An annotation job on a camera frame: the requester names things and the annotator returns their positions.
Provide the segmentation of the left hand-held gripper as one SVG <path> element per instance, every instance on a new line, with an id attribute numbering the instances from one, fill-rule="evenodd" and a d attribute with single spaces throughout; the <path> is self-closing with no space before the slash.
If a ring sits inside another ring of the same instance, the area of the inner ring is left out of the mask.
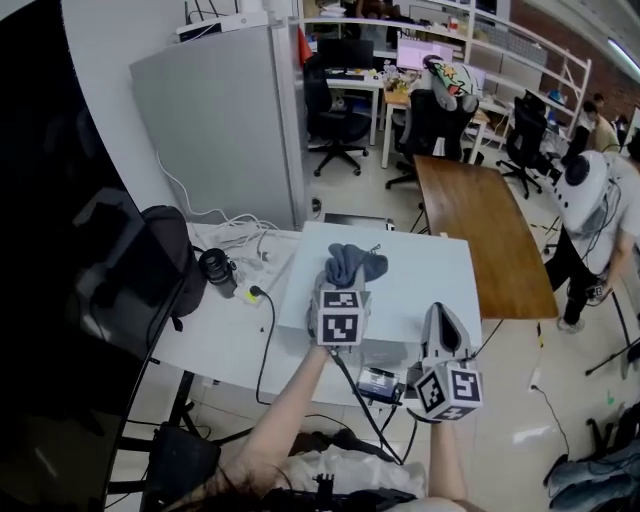
<path id="1" fill-rule="evenodd" d="M 370 316 L 371 294 L 363 280 L 354 289 L 330 290 L 325 270 L 315 278 L 307 330 L 321 346 L 358 346 Z"/>

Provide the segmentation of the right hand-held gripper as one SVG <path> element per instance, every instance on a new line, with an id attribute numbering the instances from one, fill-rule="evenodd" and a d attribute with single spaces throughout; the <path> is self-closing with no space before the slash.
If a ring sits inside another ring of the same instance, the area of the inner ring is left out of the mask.
<path id="1" fill-rule="evenodd" d="M 458 421 L 484 406 L 482 374 L 471 352 L 471 337 L 459 317 L 434 302 L 425 314 L 421 335 L 423 358 L 460 360 L 407 370 L 407 411 L 416 421 Z"/>

